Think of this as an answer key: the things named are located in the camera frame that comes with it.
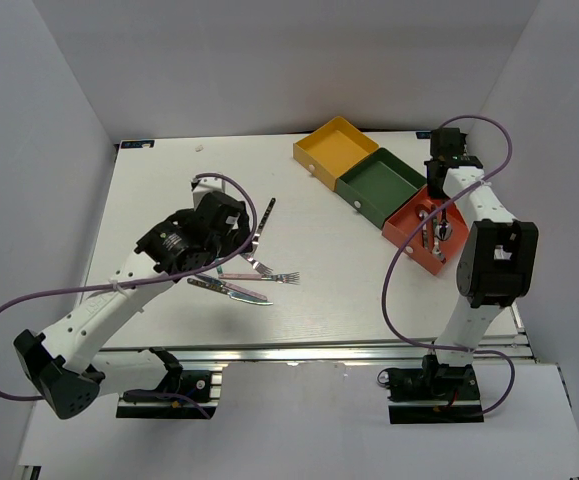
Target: box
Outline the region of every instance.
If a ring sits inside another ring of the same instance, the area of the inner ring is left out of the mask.
[[[438,205],[440,205],[440,201],[429,198],[427,187],[423,188],[406,205],[387,219],[382,229],[382,236],[397,247],[400,247],[421,222],[418,212],[424,209],[429,213]],[[440,249],[446,258],[445,263],[442,263],[431,253],[434,238],[431,218],[427,223],[429,247],[426,249],[423,247],[422,232],[420,232],[409,243],[408,247],[411,248],[405,250],[409,257],[413,258],[433,275],[437,275],[442,270],[442,267],[460,252],[469,236],[469,229],[455,205],[451,205],[447,209],[447,220],[453,228],[453,233],[448,240],[440,242]]]
[[[338,179],[336,193],[382,228],[426,183],[425,177],[380,148]]]
[[[336,117],[311,135],[293,144],[293,158],[335,191],[336,180],[378,144],[342,117]]]

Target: red box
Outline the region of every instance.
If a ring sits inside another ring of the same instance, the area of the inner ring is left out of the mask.
[[[420,190],[415,196],[411,198],[404,206],[402,206],[396,213],[387,219],[382,227],[382,236],[391,243],[400,247],[409,234],[418,226],[420,218],[418,213],[425,210],[430,213],[442,202],[439,200],[432,200],[427,194],[427,187]],[[453,227],[453,233],[448,240],[440,242],[440,249],[448,263],[458,253],[469,236],[469,229],[465,225],[462,215],[455,205],[451,205],[447,209],[447,220]],[[422,246],[422,231],[418,232],[416,236],[409,242],[411,251],[405,250],[405,253],[413,258],[417,263],[422,265],[427,271],[433,275],[437,275],[445,263],[438,260],[435,255],[431,253],[433,248],[433,226],[432,219],[429,217],[427,224],[427,232],[429,235],[429,248]]]

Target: wall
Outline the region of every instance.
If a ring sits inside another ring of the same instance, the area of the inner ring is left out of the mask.
[[[560,364],[579,428],[579,2],[540,3],[483,112],[515,142],[496,191],[540,229],[521,314],[538,356]],[[489,126],[476,126],[470,144],[490,166],[502,158]]]
[[[34,0],[112,140],[480,110],[537,0]]]
[[[0,304],[78,284],[110,179],[113,146],[31,0],[0,0]],[[73,298],[0,319],[0,387],[32,394],[13,338]],[[0,479],[16,463],[29,404],[0,400]]]

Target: yellow box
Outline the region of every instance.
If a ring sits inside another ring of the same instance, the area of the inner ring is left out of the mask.
[[[293,144],[293,158],[331,191],[336,180],[378,150],[378,144],[342,117],[336,117]]]

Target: green box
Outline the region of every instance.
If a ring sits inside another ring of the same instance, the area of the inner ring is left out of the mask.
[[[336,193],[382,229],[385,220],[426,183],[389,150],[379,148],[338,179]]]

